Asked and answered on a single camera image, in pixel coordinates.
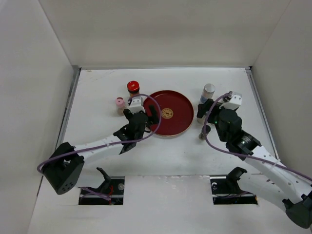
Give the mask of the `pink lid spice shaker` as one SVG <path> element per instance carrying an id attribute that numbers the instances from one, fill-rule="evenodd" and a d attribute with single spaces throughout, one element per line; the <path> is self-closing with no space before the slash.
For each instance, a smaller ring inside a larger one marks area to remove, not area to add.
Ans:
<path id="1" fill-rule="evenodd" d="M 122 97 L 117 97 L 115 100 L 116 106 L 117 106 L 117 113 L 119 115 L 123 115 L 123 111 L 126 109 L 125 101 Z"/>

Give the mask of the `red lid chili sauce jar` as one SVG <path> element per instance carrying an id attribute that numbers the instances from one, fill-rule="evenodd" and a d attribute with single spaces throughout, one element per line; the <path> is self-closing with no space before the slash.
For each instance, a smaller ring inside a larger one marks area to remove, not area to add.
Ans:
<path id="1" fill-rule="evenodd" d="M 127 83 L 127 90 L 130 97 L 133 97 L 134 95 L 139 94 L 140 86 L 139 83 L 135 80 L 132 80 Z"/>

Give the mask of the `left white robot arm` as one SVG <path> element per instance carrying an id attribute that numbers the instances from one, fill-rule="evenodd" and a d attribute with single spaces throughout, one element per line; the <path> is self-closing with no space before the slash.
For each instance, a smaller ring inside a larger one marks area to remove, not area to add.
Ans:
<path id="1" fill-rule="evenodd" d="M 161 123 L 161 109 L 158 104 L 149 105 L 151 115 L 146 111 L 124 109 L 128 123 L 107 138 L 73 146 L 64 142 L 58 146 L 48 160 L 38 166 L 38 170 L 48 180 L 58 195 L 63 195 L 74 188 L 86 163 L 91 163 L 107 156 L 116 156 L 130 151 L 140 141 L 145 140 L 145 128 Z"/>

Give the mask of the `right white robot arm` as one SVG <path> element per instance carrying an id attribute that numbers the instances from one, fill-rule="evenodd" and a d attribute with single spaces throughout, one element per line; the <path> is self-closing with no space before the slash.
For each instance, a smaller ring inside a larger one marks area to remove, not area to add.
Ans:
<path id="1" fill-rule="evenodd" d="M 219 140 L 225 143 L 224 153 L 236 156 L 257 169 L 263 177 L 252 176 L 236 167 L 227 174 L 226 187 L 232 193 L 240 190 L 255 194 L 284 211 L 297 226 L 312 225 L 312 179 L 286 167 L 272 156 L 251 134 L 242 129 L 237 114 L 240 96 L 225 94 L 198 105 L 196 116 L 215 126 Z"/>

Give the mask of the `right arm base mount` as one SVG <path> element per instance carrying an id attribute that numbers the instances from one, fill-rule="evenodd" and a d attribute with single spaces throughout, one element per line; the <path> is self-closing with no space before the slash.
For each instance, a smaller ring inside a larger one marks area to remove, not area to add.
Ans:
<path id="1" fill-rule="evenodd" d="M 241 190 L 240 177 L 247 171 L 236 167 L 227 175 L 210 176 L 210 185 L 214 205 L 257 205 L 257 196 Z"/>

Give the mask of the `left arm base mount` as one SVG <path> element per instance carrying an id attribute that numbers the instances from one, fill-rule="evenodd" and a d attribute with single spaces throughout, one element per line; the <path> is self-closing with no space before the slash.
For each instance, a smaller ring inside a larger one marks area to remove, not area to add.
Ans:
<path id="1" fill-rule="evenodd" d="M 97 170 L 103 175 L 103 182 L 97 188 L 81 189 L 78 205 L 123 205 L 125 177 L 110 177 L 102 168 Z"/>

